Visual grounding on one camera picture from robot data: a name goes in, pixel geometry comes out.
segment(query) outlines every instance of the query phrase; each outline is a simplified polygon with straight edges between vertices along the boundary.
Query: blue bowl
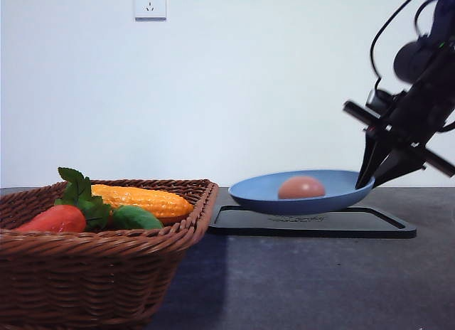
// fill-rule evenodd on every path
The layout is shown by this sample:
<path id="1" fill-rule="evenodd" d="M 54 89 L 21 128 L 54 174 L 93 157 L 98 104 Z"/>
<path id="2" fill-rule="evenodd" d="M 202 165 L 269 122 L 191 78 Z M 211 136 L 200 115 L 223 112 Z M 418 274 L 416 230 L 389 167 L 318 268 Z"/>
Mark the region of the blue bowl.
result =
<path id="1" fill-rule="evenodd" d="M 293 176 L 311 176 L 326 189 L 325 196 L 310 198 L 278 198 L 278 189 Z M 337 211 L 362 200 L 370 193 L 375 182 L 355 189 L 358 172 L 340 170 L 288 171 L 253 177 L 229 188 L 229 194 L 242 207 L 258 213 L 274 215 L 307 215 Z"/>

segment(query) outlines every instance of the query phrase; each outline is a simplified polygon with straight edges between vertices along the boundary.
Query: electrical socket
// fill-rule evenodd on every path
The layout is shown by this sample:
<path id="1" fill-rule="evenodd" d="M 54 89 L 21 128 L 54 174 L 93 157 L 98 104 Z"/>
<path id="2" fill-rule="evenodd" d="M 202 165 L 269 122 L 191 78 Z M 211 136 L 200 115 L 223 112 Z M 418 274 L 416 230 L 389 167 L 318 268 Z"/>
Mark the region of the electrical socket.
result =
<path id="1" fill-rule="evenodd" d="M 166 0 L 134 0 L 136 21 L 166 19 Z"/>

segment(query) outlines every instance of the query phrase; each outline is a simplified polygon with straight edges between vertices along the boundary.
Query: brown wicker basket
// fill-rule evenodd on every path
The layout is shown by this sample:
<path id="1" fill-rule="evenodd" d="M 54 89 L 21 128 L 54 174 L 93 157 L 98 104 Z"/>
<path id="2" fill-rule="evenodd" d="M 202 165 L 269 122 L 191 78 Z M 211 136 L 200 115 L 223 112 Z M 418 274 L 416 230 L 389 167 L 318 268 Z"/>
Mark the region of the brown wicker basket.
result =
<path id="1" fill-rule="evenodd" d="M 209 180 L 93 181 L 177 193 L 194 205 L 161 230 L 19 233 L 66 182 L 0 200 L 0 329 L 141 329 L 185 251 L 206 232 L 218 186 Z"/>

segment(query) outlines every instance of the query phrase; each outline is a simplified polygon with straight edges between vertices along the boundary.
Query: egg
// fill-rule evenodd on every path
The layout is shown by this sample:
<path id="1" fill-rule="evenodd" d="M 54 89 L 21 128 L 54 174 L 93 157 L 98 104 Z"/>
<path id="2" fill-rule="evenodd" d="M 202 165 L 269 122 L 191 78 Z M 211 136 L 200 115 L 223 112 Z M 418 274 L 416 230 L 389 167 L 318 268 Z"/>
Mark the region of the egg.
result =
<path id="1" fill-rule="evenodd" d="M 324 196 L 324 185 L 314 177 L 294 176 L 287 179 L 278 189 L 278 198 L 307 198 Z"/>

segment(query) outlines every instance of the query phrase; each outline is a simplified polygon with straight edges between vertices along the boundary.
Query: dark gray table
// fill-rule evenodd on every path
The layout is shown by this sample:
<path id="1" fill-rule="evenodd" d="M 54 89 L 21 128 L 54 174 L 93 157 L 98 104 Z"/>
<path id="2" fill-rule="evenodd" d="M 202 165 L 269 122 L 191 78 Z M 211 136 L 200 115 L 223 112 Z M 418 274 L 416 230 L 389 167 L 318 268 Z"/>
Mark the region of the dark gray table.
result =
<path id="1" fill-rule="evenodd" d="M 233 204 L 225 188 L 217 203 Z M 376 188 L 358 205 L 415 225 L 417 237 L 208 233 L 146 329 L 455 329 L 455 188 Z"/>

